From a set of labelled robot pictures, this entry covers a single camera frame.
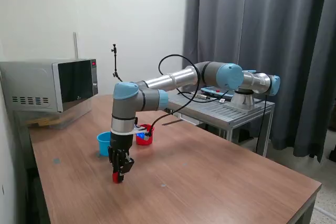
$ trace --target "blue cup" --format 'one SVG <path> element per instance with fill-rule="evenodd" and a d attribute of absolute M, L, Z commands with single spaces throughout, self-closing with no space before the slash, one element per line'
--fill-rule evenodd
<path fill-rule="evenodd" d="M 103 132 L 97 136 L 99 143 L 99 154 L 102 156 L 109 156 L 108 146 L 110 146 L 111 132 Z"/>

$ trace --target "white wall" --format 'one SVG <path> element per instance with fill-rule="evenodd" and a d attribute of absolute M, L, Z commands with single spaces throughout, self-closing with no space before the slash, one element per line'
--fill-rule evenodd
<path fill-rule="evenodd" d="M 8 59 L 75 56 L 75 0 L 0 0 L 0 6 L 0 38 Z"/>
<path fill-rule="evenodd" d="M 123 81 L 159 76 L 158 63 L 181 54 L 186 0 L 77 0 L 81 58 L 97 58 L 100 94 L 112 93 L 117 44 L 118 74 Z M 180 58 L 168 59 L 164 72 L 179 70 Z"/>
<path fill-rule="evenodd" d="M 5 60 L 0 41 L 0 60 Z M 23 223 L 25 181 L 20 147 L 14 141 L 0 85 L 0 223 Z"/>
<path fill-rule="evenodd" d="M 118 44 L 118 73 L 124 81 L 159 75 L 160 59 L 181 54 L 186 0 L 0 0 L 0 39 L 8 59 L 74 58 L 73 32 L 80 58 L 97 58 L 100 94 L 117 82 L 113 43 Z M 181 69 L 169 59 L 164 72 Z"/>

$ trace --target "blue joint cap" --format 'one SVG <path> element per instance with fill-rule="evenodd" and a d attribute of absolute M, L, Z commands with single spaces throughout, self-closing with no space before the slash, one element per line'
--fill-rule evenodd
<path fill-rule="evenodd" d="M 272 76 L 271 77 L 271 89 L 269 90 L 269 95 L 276 95 L 280 88 L 280 77 Z"/>
<path fill-rule="evenodd" d="M 240 66 L 233 63 L 222 65 L 216 74 L 219 88 L 236 90 L 243 83 L 244 73 Z"/>
<path fill-rule="evenodd" d="M 134 82 L 119 82 L 114 86 L 113 98 L 117 100 L 127 99 L 139 92 L 139 86 Z"/>
<path fill-rule="evenodd" d="M 159 91 L 159 106 L 158 110 L 164 110 L 168 106 L 168 93 L 164 90 L 158 89 Z"/>

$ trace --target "floor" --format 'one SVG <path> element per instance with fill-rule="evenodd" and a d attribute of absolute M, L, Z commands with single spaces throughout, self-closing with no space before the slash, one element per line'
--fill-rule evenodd
<path fill-rule="evenodd" d="M 317 195 L 316 206 L 336 215 L 336 163 L 327 159 L 331 150 L 336 145 L 336 132 L 327 132 L 324 145 L 323 159 L 321 163 L 315 157 L 294 157 L 293 149 L 287 148 L 282 151 L 273 149 L 268 145 L 267 157 L 279 164 L 287 166 L 297 172 L 305 174 L 322 183 L 322 189 Z M 253 149 L 256 141 L 249 141 L 243 147 Z M 311 224 L 336 224 L 336 221 L 314 210 Z"/>

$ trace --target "red cup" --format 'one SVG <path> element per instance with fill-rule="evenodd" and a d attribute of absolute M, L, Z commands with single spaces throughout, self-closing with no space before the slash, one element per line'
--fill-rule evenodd
<path fill-rule="evenodd" d="M 147 131 L 151 128 L 150 124 L 141 124 L 141 127 L 145 127 Z M 154 127 L 152 129 L 152 135 L 150 137 L 145 135 L 145 132 L 143 133 L 137 133 L 135 135 L 135 140 L 137 144 L 139 145 L 149 145 L 153 142 L 153 136 L 154 136 Z"/>

